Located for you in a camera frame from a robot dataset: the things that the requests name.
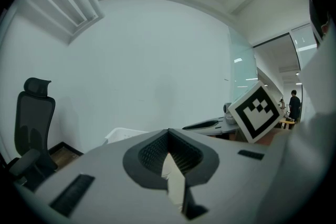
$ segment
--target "wooden table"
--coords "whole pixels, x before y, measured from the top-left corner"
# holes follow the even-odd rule
[[[295,122],[294,121],[286,121],[286,119],[285,118],[283,118],[283,119],[281,119],[280,120],[280,122],[279,122],[279,124],[282,124],[282,123],[284,123],[284,129],[286,129],[286,126],[287,126],[287,124],[289,124],[289,129],[291,129],[292,128],[292,125],[294,125],[295,124]]]

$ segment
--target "black shirt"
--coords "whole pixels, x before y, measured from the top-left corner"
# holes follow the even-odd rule
[[[296,120],[300,116],[300,99],[296,96],[292,96],[289,105],[291,106],[289,117]]]

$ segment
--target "black rubber pad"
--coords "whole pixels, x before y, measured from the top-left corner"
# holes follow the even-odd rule
[[[262,153],[256,153],[256,152],[246,151],[246,150],[239,151],[238,154],[249,157],[249,158],[253,158],[253,159],[259,159],[259,160],[262,160],[262,158],[264,157],[264,154]]]
[[[50,207],[63,216],[68,217],[77,206],[85,192],[94,181],[94,177],[79,175],[63,192],[50,204]]]

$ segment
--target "chair armrest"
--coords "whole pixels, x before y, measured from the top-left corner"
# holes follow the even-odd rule
[[[15,178],[21,178],[27,171],[29,171],[39,159],[41,153],[35,149],[30,149],[26,152],[12,167],[9,173]]]

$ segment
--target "ceiling light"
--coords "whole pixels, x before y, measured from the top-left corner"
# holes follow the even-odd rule
[[[313,45],[305,46],[305,47],[302,47],[302,48],[298,48],[296,51],[304,51],[304,50],[309,50],[309,49],[313,49],[313,48],[317,48],[317,44],[313,44]]]

